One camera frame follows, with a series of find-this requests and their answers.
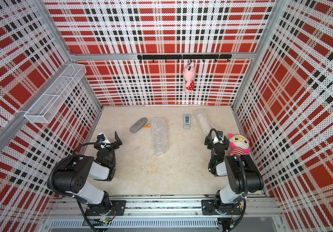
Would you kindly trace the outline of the bubble wrap sheet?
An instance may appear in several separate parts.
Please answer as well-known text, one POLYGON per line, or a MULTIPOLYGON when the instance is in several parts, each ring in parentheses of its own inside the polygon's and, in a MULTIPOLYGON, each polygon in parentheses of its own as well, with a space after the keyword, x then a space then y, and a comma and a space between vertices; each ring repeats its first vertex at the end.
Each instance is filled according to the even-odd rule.
POLYGON ((196 109, 193 112, 193 116, 197 121, 201 131, 203 132, 204 136, 207 136, 212 129, 212 125, 208 120, 208 115, 205 109, 196 109))
POLYGON ((162 117, 156 117, 151 122, 154 155, 160 156, 168 150, 167 124, 162 117))

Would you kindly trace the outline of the grey tape dispenser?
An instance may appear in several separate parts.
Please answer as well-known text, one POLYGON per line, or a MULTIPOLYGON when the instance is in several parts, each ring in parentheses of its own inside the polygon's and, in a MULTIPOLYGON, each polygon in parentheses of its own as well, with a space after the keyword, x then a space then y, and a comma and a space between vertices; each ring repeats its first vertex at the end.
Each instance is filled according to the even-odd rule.
POLYGON ((191 115, 184 114, 183 116, 183 129, 190 130, 191 129, 191 115))

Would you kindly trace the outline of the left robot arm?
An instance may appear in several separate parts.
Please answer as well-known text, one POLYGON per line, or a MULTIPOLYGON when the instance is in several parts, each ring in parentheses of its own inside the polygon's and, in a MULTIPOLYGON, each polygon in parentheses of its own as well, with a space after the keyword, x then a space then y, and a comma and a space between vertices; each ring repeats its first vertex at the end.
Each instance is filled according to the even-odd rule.
POLYGON ((73 154, 63 158, 51 170, 47 186, 56 194, 76 199, 86 204, 86 216, 122 216, 126 201, 111 201, 109 193, 98 189, 88 179, 110 182, 116 172, 115 150, 122 141, 115 133, 115 141, 110 142, 102 133, 96 142, 78 146, 73 154))

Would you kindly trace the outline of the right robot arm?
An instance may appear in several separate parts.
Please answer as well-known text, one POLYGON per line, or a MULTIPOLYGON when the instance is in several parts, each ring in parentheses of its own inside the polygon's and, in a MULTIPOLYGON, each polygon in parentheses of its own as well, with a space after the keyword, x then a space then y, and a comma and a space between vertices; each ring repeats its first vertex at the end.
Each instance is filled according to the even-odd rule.
POLYGON ((228 185, 213 200, 202 201, 203 215, 240 215, 241 203, 249 193, 264 188, 264 180, 250 156, 250 141, 243 135, 207 135, 204 145, 211 150, 208 171, 227 177, 228 185))

